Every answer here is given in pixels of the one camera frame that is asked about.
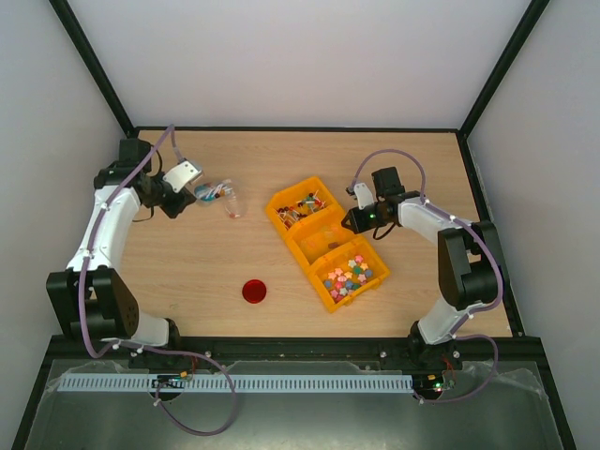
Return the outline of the metal scoop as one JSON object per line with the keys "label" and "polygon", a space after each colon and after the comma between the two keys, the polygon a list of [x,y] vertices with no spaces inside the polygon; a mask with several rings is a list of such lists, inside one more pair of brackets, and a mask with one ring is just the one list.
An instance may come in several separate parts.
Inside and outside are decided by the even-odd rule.
{"label": "metal scoop", "polygon": [[224,188],[225,184],[223,182],[205,183],[196,186],[193,189],[196,203],[201,206],[212,204],[224,195]]}

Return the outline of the yellow lollipop bin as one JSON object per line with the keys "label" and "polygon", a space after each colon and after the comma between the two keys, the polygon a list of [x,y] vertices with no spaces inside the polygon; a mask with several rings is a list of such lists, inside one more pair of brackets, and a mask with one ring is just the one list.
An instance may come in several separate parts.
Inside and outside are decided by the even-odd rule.
{"label": "yellow lollipop bin", "polygon": [[341,205],[324,182],[312,176],[276,192],[266,205],[265,213],[277,234],[286,239],[301,225],[340,209]]}

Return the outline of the yellow star candy bin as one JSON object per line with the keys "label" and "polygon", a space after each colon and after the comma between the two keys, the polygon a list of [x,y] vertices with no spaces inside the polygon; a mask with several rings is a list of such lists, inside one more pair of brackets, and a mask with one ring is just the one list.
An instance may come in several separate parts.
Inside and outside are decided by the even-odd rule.
{"label": "yellow star candy bin", "polygon": [[390,269],[362,236],[321,256],[307,272],[330,313],[350,305],[360,294],[377,289],[389,275]]}

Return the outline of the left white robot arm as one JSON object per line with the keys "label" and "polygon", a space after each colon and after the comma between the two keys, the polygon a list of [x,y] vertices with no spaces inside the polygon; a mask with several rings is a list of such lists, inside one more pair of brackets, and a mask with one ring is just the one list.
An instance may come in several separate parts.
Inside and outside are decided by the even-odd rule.
{"label": "left white robot arm", "polygon": [[117,159],[94,178],[94,207],[82,241],[62,272],[46,280],[46,291],[63,336],[82,342],[99,358],[92,342],[137,351],[173,347],[180,341],[174,320],[142,311],[119,274],[131,224],[140,208],[160,209],[177,218],[195,202],[190,185],[201,167],[178,157],[168,171],[152,169],[158,147],[138,138],[119,143]]}

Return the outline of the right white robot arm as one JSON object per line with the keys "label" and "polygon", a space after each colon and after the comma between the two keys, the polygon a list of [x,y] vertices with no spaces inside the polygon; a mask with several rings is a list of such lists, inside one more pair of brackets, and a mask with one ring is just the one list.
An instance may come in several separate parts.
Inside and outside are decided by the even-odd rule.
{"label": "right white robot arm", "polygon": [[442,355],[443,344],[475,314],[498,306],[505,279],[503,253],[495,226],[452,215],[419,191],[408,191],[394,167],[372,175],[373,187],[353,179],[347,193],[357,205],[341,225],[355,233],[377,232],[388,225],[418,233],[437,249],[441,297],[416,321],[408,336],[409,356],[419,367],[431,366]]}

